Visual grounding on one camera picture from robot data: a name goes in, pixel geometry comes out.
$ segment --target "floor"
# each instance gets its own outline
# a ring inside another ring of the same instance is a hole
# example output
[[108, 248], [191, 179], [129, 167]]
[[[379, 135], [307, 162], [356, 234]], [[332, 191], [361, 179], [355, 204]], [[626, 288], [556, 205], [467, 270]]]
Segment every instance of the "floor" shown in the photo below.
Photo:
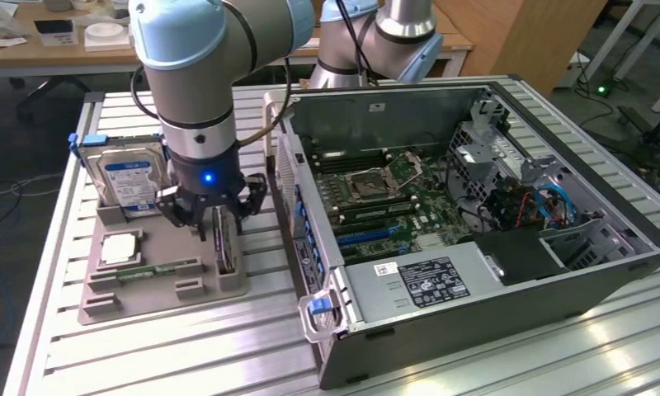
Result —
[[[595, 54], [612, 28], [614, 24], [608, 23], [591, 32], [582, 46], [587, 54]], [[607, 59], [608, 68], [614, 66], [620, 54], [635, 40], [634, 35], [624, 36]], [[602, 70], [594, 77], [592, 84], [596, 84], [606, 76], [607, 70]], [[16, 103], [26, 94], [28, 89], [34, 88], [41, 81], [38, 78], [30, 78], [26, 81], [26, 88], [16, 90], [6, 80], [0, 79], [0, 181], [22, 180], [36, 175], [60, 172], [65, 166], [69, 155], [66, 137], [76, 128], [82, 101], [80, 92], [72, 87], [60, 87], [52, 92], [46, 99], [34, 106], [36, 123], [33, 126], [18, 125], [13, 117]], [[128, 89], [127, 75], [90, 76], [84, 78], [84, 81], [95, 91], [123, 92]], [[264, 72], [245, 83], [269, 82], [281, 83], [281, 75]], [[630, 92], [616, 91], [607, 102], [612, 106], [634, 106], [650, 122], [658, 122], [660, 115], [652, 113], [650, 107], [660, 96], [660, 49], [650, 47], [626, 82]], [[556, 90], [550, 99], [576, 122], [607, 110], [603, 105], [582, 99], [570, 90]], [[618, 139], [632, 132], [630, 127], [622, 127], [616, 123], [615, 115], [592, 121], [588, 123], [588, 128]], [[28, 185], [25, 192], [50, 190], [58, 187], [58, 183], [58, 178], [36, 182]], [[10, 194], [0, 196], [0, 216], [14, 199], [16, 196]], [[5, 337], [0, 340], [0, 393], [28, 305], [54, 201], [56, 194], [25, 197], [20, 203], [18, 222], [9, 220], [0, 228], [0, 234], [5, 229], [9, 230], [9, 233], [0, 239], [0, 271], [9, 291], [14, 318]], [[8, 312], [9, 306], [0, 293], [0, 333], [8, 322]]]

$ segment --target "hard drive label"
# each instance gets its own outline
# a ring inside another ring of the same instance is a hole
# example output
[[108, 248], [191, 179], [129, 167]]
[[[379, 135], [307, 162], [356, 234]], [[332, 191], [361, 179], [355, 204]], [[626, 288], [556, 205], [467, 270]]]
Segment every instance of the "hard drive label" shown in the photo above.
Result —
[[400, 266], [399, 273], [419, 308], [469, 296], [469, 290], [447, 257]]
[[135, 212], [153, 209], [157, 186], [151, 180], [152, 163], [111, 163], [105, 165], [105, 171], [120, 206]]

